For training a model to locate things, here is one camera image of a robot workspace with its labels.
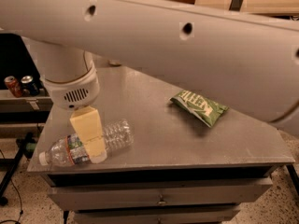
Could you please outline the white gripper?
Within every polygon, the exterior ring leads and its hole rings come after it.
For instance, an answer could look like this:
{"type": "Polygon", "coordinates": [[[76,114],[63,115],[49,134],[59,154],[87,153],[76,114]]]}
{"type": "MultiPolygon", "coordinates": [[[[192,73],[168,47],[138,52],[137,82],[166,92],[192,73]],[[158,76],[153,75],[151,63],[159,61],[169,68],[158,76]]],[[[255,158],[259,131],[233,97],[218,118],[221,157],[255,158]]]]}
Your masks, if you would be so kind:
{"type": "Polygon", "coordinates": [[[55,105],[62,109],[80,108],[72,113],[70,122],[91,162],[104,161],[107,151],[100,115],[96,108],[86,106],[96,100],[100,91],[94,62],[91,62],[91,69],[87,74],[75,81],[54,83],[44,79],[43,84],[55,105]]]}

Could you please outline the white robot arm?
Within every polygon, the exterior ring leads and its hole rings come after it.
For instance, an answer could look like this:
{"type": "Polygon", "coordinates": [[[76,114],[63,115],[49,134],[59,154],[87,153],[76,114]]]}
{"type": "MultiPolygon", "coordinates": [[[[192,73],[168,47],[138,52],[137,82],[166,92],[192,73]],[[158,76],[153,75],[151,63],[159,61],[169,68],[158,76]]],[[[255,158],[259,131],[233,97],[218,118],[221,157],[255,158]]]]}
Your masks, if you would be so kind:
{"type": "Polygon", "coordinates": [[[165,0],[0,0],[0,27],[89,51],[298,134],[295,21],[165,0]]]}

